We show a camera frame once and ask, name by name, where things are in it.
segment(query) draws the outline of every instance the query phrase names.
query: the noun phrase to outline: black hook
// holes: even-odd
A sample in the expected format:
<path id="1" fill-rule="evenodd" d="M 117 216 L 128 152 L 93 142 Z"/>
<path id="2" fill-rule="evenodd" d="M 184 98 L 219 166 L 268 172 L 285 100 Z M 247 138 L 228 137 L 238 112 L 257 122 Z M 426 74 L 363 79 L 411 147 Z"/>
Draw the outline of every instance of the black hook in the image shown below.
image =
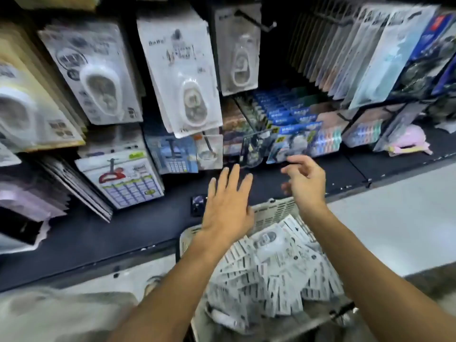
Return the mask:
<path id="1" fill-rule="evenodd" d="M 261 29 L 261 31 L 264 31 L 264 32 L 270 32 L 273 28 L 276 28 L 277 27 L 277 22 L 272 22 L 272 25 L 271 26 L 266 26 L 266 25 L 263 25 L 259 22 L 257 22 L 255 19 L 253 19 L 251 16 L 247 15 L 246 13 L 244 13 L 243 11 L 241 11 L 240 9 L 238 9 L 235 13 L 234 13 L 234 16 L 235 17 L 243 17 L 245 20 L 251 22 L 253 25 L 259 27 Z"/>

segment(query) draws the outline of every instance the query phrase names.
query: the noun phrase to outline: black shelf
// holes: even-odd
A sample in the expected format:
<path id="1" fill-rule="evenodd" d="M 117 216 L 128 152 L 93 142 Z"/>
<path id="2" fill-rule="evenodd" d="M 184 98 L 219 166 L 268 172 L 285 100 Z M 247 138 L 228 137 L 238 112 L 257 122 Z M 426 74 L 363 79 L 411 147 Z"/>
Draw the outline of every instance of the black shelf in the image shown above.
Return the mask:
<path id="1" fill-rule="evenodd" d="M 432 155 L 417 152 L 390 157 L 386 151 L 372 152 L 367 145 L 353 149 L 345 147 L 342 152 L 368 182 L 376 182 L 403 174 L 456 154 L 456 133 L 449 134 L 447 131 L 431 125 L 419 125 L 426 133 L 426 141 L 430 143 L 430 149 L 434 152 Z"/>
<path id="2" fill-rule="evenodd" d="M 362 185 L 364 177 L 341 153 L 316 161 L 327 171 L 327 196 Z M 281 199 L 280 184 L 288 178 L 281 165 L 262 164 L 254 173 L 249 204 Z M 51 283 L 55 277 L 87 270 L 121 256 L 134 257 L 144 249 L 176 245 L 182 231 L 201 222 L 190 216 L 190 197 L 205 194 L 219 171 L 165 175 L 165 196 L 114 213 L 106 223 L 79 201 L 68 216 L 51 220 L 51 230 L 36 251 L 0 256 L 0 292 L 22 285 Z"/>

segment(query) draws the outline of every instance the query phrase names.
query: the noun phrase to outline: stacked cards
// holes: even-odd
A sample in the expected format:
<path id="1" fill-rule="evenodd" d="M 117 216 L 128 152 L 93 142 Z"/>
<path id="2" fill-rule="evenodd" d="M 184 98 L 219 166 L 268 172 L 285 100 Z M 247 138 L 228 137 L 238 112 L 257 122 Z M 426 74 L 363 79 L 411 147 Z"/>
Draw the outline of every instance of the stacked cards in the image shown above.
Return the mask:
<path id="1" fill-rule="evenodd" d="M 292 215 L 237 241 L 214 270 L 207 313 L 239 333 L 253 333 L 261 317 L 303 311 L 304 300 L 343 294 L 342 283 L 308 229 Z"/>

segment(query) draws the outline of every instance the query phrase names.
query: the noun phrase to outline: person's right hand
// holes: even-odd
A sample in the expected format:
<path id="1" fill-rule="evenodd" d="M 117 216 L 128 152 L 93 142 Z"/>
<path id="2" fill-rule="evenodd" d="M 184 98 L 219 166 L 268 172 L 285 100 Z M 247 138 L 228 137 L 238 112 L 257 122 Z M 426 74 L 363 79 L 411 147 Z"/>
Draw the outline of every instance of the person's right hand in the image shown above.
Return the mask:
<path id="1" fill-rule="evenodd" d="M 306 216 L 327 209 L 325 171 L 309 156 L 289 156 L 287 161 L 295 164 L 281 169 L 282 174 L 290 177 L 288 182 L 282 183 L 282 190 L 287 195 L 293 195 L 305 222 Z"/>

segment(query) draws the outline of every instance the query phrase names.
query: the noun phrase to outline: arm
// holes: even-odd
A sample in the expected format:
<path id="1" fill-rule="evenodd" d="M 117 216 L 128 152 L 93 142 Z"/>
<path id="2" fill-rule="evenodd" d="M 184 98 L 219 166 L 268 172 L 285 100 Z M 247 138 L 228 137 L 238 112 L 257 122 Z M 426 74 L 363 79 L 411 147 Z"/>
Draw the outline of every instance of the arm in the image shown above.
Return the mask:
<path id="1" fill-rule="evenodd" d="M 193 238 L 182 259 L 127 320 L 109 342 L 173 342 L 184 339 L 191 318 L 216 265 L 231 245 L 253 226 L 254 213 L 247 208 L 252 185 L 248 174 L 239 190 L 239 165 L 228 179 L 228 168 L 208 189 L 202 229 Z"/>
<path id="2" fill-rule="evenodd" d="M 343 225 L 325 203 L 325 172 L 310 157 L 282 168 L 282 184 L 292 193 L 299 214 L 314 233 L 350 297 L 380 342 L 456 341 L 456 319 L 380 262 Z"/>

